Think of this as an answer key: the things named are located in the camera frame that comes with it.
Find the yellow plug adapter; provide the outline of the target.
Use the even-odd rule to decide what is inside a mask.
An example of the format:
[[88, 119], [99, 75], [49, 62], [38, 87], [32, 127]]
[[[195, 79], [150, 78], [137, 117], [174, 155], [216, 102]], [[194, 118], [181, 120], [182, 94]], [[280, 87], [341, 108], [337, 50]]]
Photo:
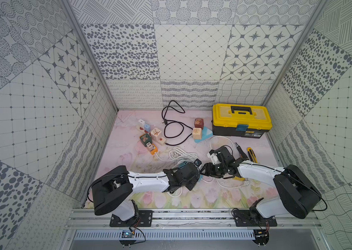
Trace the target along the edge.
[[241, 177], [234, 177], [233, 180], [245, 181], [246, 179]]

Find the orange power strip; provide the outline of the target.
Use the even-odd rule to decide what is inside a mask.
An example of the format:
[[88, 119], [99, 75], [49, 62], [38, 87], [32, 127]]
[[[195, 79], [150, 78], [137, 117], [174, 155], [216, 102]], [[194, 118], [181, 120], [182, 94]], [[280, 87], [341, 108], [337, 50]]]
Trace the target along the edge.
[[155, 155], [157, 152], [158, 152], [158, 149], [157, 149], [157, 147], [154, 145], [154, 144], [152, 144], [152, 143], [147, 143], [146, 144], [146, 147], [147, 147], [147, 149], [148, 149], [148, 151], [152, 154], [152, 155]]

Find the teal power strip base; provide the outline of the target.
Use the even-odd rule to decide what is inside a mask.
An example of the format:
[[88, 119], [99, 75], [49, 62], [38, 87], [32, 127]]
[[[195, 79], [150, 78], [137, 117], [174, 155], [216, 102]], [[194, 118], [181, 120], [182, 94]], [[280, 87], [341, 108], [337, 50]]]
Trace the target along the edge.
[[208, 129], [207, 127], [204, 127], [202, 129], [202, 138], [201, 139], [195, 139], [195, 143], [199, 143], [201, 141], [204, 141], [206, 139], [209, 139], [213, 136], [213, 131]]

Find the green dragon cube socket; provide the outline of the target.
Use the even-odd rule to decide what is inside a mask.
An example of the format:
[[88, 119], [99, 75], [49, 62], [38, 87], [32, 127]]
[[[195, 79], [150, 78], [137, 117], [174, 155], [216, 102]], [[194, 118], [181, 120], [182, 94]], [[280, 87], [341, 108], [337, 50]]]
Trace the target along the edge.
[[147, 147], [148, 144], [152, 144], [152, 138], [148, 133], [141, 135], [139, 139], [145, 147]]

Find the blue power strip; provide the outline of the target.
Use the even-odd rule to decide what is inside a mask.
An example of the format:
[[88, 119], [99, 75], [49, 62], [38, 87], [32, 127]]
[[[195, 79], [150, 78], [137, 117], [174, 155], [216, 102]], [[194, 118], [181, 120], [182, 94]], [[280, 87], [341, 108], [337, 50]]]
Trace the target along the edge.
[[182, 160], [178, 163], [177, 168], [181, 170], [195, 170], [196, 166], [193, 162]]

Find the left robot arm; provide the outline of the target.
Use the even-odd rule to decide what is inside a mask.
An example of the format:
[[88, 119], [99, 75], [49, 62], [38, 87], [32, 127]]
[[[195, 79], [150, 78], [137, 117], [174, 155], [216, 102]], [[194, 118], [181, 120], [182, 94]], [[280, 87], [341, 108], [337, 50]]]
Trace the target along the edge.
[[124, 165], [118, 166], [90, 185], [94, 214], [102, 216], [111, 213], [127, 226], [136, 225], [140, 215], [135, 201], [130, 199], [133, 194], [173, 194], [183, 187], [191, 191], [200, 178], [201, 165], [199, 159], [183, 161], [173, 168], [154, 174], [134, 173]]

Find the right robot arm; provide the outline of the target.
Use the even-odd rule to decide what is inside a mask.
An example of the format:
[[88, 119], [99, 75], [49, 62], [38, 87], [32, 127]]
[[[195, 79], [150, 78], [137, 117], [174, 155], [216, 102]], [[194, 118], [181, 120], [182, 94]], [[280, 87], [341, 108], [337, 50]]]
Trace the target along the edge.
[[289, 213], [305, 219], [323, 200], [319, 190], [297, 166], [262, 165], [254, 162], [240, 147], [237, 150], [240, 152], [239, 158], [234, 158], [226, 146], [211, 150], [208, 153], [211, 162], [204, 164], [200, 173], [216, 179], [248, 178], [276, 188], [275, 197], [257, 199], [249, 207], [253, 217], [268, 219]]

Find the pink deer cube socket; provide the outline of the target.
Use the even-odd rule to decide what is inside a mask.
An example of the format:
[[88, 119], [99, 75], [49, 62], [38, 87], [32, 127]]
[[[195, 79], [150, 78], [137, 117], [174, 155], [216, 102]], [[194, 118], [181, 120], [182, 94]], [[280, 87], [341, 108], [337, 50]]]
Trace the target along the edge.
[[154, 140], [159, 140], [162, 137], [162, 131], [159, 128], [154, 128], [150, 135]]

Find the dark red cube socket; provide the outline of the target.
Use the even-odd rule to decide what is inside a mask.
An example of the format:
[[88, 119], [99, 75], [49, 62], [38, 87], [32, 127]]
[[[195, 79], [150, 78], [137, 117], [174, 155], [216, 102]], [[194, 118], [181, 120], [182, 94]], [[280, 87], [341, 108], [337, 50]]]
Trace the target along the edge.
[[204, 120], [202, 118], [196, 118], [194, 121], [194, 127], [201, 128], [203, 130], [204, 129]]

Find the black red screwdriver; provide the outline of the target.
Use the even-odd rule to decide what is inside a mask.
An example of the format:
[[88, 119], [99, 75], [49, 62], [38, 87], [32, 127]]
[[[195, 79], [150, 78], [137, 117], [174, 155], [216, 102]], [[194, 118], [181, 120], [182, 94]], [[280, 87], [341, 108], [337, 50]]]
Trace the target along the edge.
[[244, 153], [242, 148], [236, 142], [235, 142], [235, 146], [236, 146], [237, 151], [239, 152], [240, 158], [243, 161], [248, 160], [248, 156]]

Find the yellow utility knife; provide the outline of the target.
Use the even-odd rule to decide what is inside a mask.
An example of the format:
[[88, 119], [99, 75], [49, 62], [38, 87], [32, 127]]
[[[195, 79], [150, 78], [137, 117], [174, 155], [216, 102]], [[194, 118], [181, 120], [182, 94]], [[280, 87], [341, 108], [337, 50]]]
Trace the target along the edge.
[[248, 157], [249, 157], [251, 162], [258, 163], [256, 154], [255, 154], [255, 152], [254, 152], [254, 150], [252, 148], [248, 147], [247, 148], [247, 153], [248, 153]]

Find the yellow black toolbox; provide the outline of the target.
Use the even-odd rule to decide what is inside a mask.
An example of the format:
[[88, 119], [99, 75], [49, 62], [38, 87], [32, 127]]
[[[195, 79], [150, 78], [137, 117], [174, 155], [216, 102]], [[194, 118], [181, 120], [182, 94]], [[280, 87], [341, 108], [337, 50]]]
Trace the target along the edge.
[[272, 128], [264, 106], [215, 104], [212, 108], [214, 135], [259, 139]]

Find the light blue USB charger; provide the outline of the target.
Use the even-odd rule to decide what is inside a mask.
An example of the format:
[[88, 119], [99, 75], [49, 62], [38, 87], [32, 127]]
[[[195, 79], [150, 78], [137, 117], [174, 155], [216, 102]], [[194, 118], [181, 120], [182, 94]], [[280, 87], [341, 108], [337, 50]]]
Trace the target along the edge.
[[149, 124], [144, 124], [144, 130], [147, 132], [151, 131], [151, 126]]

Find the white USB charger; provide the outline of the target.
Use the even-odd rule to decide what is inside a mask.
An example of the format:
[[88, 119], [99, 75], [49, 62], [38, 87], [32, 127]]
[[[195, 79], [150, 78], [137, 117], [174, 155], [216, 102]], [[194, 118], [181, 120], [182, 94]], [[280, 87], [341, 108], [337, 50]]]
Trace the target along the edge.
[[141, 127], [144, 127], [145, 124], [146, 124], [146, 122], [145, 122], [144, 120], [142, 120], [142, 119], [138, 120], [138, 123], [139, 123], [139, 125], [140, 125]]

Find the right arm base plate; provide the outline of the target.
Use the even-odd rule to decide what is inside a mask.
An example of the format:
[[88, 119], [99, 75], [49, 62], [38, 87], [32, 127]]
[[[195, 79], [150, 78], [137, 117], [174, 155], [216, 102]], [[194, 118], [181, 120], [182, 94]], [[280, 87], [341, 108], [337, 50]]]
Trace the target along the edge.
[[276, 227], [277, 221], [274, 217], [263, 218], [257, 212], [251, 210], [232, 209], [236, 227]]

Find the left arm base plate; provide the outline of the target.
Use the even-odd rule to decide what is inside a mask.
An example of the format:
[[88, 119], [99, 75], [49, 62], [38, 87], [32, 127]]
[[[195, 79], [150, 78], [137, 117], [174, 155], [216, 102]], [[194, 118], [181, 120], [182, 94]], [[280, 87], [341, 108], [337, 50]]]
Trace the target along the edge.
[[120, 217], [112, 215], [110, 227], [151, 227], [152, 219], [152, 210], [139, 210], [136, 215], [126, 221], [122, 221]]

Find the aluminium rail frame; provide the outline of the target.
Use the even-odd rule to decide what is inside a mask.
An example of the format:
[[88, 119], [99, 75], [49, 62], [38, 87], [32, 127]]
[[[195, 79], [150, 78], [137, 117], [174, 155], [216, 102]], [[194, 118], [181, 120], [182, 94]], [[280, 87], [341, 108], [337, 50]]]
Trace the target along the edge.
[[[220, 209], [153, 209], [150, 216], [139, 221], [139, 229], [227, 229], [236, 228], [232, 210]], [[290, 214], [274, 216], [277, 226], [271, 229], [321, 229], [316, 215], [311, 212], [305, 219]], [[74, 209], [65, 224], [67, 230], [128, 229], [115, 221], [109, 213], [96, 216], [93, 209]]]

